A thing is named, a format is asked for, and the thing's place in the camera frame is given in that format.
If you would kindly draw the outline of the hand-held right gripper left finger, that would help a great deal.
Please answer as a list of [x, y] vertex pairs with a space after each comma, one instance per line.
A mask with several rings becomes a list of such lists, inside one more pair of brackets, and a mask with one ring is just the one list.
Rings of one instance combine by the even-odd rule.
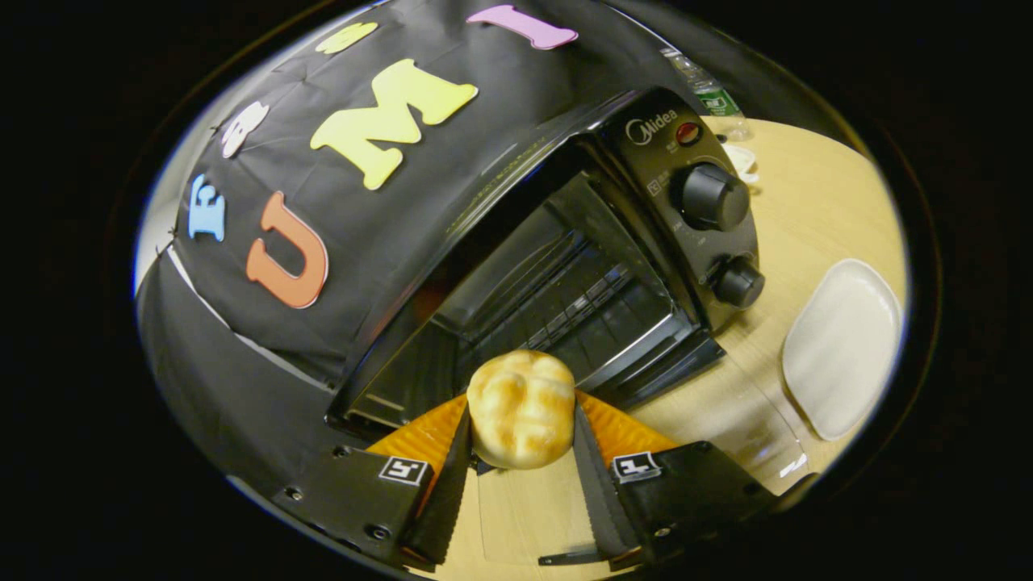
[[303, 525], [396, 569], [445, 562], [472, 452], [460, 395], [370, 445], [318, 453], [274, 498]]

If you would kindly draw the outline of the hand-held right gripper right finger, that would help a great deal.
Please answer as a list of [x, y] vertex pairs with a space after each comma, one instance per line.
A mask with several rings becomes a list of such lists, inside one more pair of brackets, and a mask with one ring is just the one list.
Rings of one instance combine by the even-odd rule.
[[777, 496], [711, 441], [675, 444], [575, 394], [573, 455], [589, 523], [614, 570], [660, 565], [765, 516]]

